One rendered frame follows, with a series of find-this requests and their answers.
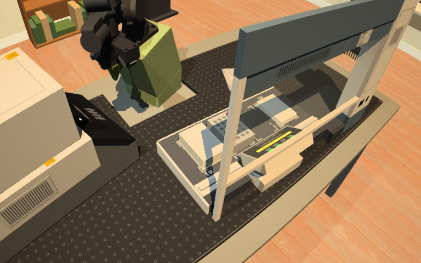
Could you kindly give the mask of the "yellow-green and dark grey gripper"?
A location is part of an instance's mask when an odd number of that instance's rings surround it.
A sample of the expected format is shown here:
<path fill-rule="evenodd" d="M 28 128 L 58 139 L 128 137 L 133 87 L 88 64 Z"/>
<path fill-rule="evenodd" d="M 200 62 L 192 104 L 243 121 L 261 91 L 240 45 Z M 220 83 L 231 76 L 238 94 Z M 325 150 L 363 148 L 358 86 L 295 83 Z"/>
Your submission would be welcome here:
<path fill-rule="evenodd" d="M 106 60 L 101 56 L 100 51 L 98 53 L 90 53 L 90 58 L 96 60 L 103 70 L 108 70 L 112 79 L 117 81 L 120 71 L 123 67 L 118 57 L 111 60 Z"/>

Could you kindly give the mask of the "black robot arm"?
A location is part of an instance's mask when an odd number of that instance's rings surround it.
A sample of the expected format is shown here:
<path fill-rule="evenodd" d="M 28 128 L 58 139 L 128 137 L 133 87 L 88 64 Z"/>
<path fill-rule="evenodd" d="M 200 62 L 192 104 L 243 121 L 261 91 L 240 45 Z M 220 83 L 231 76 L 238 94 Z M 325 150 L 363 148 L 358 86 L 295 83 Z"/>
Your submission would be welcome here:
<path fill-rule="evenodd" d="M 106 60 L 118 57 L 124 68 L 136 64 L 139 47 L 159 31 L 144 19 L 144 0 L 83 0 L 83 4 L 88 17 L 81 27 L 81 46 L 89 53 L 100 51 Z"/>

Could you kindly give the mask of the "beige benchtop instrument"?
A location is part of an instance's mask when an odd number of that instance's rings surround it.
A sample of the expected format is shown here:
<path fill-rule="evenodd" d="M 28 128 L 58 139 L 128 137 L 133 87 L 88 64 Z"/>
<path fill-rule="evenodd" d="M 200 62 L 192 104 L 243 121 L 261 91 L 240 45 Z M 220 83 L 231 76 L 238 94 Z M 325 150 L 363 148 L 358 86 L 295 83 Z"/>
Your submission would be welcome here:
<path fill-rule="evenodd" d="M 19 47 L 0 55 L 0 263 L 139 158 L 134 137 Z"/>

